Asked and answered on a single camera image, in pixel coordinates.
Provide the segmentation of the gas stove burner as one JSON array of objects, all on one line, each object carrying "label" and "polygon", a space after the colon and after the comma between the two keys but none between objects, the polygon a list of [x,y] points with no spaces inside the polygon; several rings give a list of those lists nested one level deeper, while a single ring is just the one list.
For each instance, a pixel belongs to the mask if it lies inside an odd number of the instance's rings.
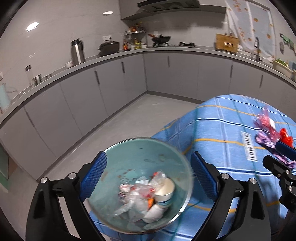
[{"label": "gas stove burner", "polygon": [[185,43],[185,42],[179,42],[180,47],[195,47],[195,44],[190,42],[190,43]]}]

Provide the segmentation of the purple snack wrapper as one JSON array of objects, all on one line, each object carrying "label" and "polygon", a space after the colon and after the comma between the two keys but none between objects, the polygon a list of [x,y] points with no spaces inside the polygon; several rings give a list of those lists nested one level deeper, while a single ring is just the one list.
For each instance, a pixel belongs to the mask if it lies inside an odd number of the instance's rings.
[{"label": "purple snack wrapper", "polygon": [[279,161],[284,163],[285,165],[288,166],[291,170],[295,169],[295,161],[289,160],[286,156],[281,154],[279,151],[275,149],[275,144],[274,142],[269,138],[268,135],[266,135],[265,132],[259,131],[255,135],[255,141],[267,149],[270,153],[272,153]]}]

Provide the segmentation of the wooden knife block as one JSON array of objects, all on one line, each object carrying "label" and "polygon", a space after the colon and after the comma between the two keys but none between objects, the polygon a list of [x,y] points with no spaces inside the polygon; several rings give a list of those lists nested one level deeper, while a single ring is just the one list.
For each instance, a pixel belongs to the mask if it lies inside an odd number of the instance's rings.
[{"label": "wooden knife block", "polygon": [[236,54],[238,51],[239,39],[229,35],[216,34],[216,50],[226,51]]}]

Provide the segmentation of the light blue electric kettle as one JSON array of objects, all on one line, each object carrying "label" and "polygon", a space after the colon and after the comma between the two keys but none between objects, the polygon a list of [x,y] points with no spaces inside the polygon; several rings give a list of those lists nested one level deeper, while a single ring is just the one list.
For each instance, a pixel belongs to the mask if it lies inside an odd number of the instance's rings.
[{"label": "light blue electric kettle", "polygon": [[0,106],[1,113],[3,113],[11,105],[11,100],[6,91],[6,84],[2,83],[0,85]]}]

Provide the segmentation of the patterned paper wrapper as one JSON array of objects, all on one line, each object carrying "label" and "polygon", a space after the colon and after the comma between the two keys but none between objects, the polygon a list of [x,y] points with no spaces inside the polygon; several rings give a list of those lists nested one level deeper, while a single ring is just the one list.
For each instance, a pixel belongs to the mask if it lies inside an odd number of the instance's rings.
[{"label": "patterned paper wrapper", "polygon": [[124,197],[124,196],[127,196],[132,188],[132,185],[131,184],[128,184],[128,183],[123,183],[121,185],[119,185],[119,197]]}]

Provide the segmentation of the grey kitchen cabinets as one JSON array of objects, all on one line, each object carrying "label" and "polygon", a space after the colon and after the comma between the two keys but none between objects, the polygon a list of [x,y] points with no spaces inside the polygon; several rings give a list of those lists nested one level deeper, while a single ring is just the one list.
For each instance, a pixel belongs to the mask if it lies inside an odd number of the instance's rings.
[{"label": "grey kitchen cabinets", "polygon": [[22,93],[1,115],[1,146],[38,179],[145,93],[196,103],[241,94],[295,118],[295,82],[273,68],[215,50],[154,47],[89,60]]}]

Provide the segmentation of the clear plastic bag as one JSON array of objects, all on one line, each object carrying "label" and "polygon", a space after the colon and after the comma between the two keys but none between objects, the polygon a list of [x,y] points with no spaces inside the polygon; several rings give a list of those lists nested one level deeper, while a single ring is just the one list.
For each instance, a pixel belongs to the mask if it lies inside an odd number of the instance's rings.
[{"label": "clear plastic bag", "polygon": [[153,223],[159,221],[165,210],[158,206],[154,200],[154,193],[164,184],[166,175],[163,171],[157,171],[148,180],[145,176],[140,177],[127,196],[119,197],[122,206],[114,211],[113,216],[117,217],[127,213],[130,222],[143,221]]}]

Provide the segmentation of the blue plaid tablecloth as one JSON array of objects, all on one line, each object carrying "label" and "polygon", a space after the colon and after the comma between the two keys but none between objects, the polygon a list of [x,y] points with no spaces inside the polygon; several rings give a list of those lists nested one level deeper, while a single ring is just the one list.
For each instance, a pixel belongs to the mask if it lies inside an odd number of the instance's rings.
[{"label": "blue plaid tablecloth", "polygon": [[[285,224],[287,209],[280,203],[278,179],[262,164],[269,151],[255,140],[260,133],[255,121],[263,108],[267,108],[277,130],[284,128],[290,136],[295,136],[295,122],[278,109],[252,97],[226,94],[209,99],[168,123],[154,137],[176,147],[186,157],[198,151],[206,162],[236,180],[255,178],[265,197],[271,235],[276,237]],[[91,218],[99,231],[111,240],[191,240],[211,207],[212,201],[195,183],[182,216],[150,235],[119,233],[108,228],[94,213]]]}]

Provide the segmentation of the white rectangular box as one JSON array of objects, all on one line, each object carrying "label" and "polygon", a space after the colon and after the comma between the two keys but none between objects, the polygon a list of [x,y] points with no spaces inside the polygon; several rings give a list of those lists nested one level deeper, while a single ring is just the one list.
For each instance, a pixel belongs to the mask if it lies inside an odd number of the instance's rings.
[{"label": "white rectangular box", "polygon": [[271,118],[269,118],[269,125],[270,125],[271,128],[276,129],[275,122]]}]

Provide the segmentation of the teal round trash bin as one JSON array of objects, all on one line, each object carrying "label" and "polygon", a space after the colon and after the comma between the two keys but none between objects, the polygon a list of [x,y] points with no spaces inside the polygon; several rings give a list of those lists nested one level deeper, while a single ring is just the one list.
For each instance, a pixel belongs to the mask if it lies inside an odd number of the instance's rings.
[{"label": "teal round trash bin", "polygon": [[175,147],[132,138],[104,150],[107,166],[88,203],[106,226],[140,235],[176,220],[193,191],[193,172]]}]

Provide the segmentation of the white paper cup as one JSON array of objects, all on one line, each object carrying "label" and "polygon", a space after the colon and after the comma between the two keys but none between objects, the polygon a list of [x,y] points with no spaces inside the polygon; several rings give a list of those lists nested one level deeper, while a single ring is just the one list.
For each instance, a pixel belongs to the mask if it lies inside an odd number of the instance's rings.
[{"label": "white paper cup", "polygon": [[175,183],[166,178],[163,186],[154,193],[154,200],[161,208],[167,208],[171,205],[171,200],[175,191]]}]

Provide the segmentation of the black wok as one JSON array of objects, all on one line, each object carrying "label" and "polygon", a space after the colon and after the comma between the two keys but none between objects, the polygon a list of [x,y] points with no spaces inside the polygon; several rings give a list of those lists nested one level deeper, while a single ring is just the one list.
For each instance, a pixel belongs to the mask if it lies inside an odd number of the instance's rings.
[{"label": "black wok", "polygon": [[148,34],[151,37],[151,40],[154,42],[153,47],[160,47],[160,46],[169,46],[169,41],[171,39],[170,36],[163,36],[163,35],[152,35]]}]

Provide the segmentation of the red plastic wrapper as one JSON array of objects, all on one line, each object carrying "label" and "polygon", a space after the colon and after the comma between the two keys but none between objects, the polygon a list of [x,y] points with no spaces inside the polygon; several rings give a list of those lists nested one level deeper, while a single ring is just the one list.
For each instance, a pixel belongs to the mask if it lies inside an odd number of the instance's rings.
[{"label": "red plastic wrapper", "polygon": [[293,137],[289,136],[287,130],[282,128],[280,130],[280,141],[286,144],[287,146],[293,148]]}]

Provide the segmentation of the basin with green vegetables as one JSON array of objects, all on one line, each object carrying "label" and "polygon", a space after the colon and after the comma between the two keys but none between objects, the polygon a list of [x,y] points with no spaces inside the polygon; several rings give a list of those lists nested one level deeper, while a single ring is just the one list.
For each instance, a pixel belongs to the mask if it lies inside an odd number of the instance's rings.
[{"label": "basin with green vegetables", "polygon": [[273,69],[280,72],[284,76],[291,78],[293,75],[293,71],[289,68],[285,61],[281,61],[280,59],[273,60]]}]

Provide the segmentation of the patterned window curtain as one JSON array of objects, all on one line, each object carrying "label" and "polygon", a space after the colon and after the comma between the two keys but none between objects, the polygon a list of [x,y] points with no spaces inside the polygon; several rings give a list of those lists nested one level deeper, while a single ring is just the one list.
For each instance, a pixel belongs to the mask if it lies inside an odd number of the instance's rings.
[{"label": "patterned window curtain", "polygon": [[269,10],[250,1],[226,1],[229,31],[239,39],[244,52],[255,54],[255,37],[259,38],[260,56],[274,59],[276,40]]}]

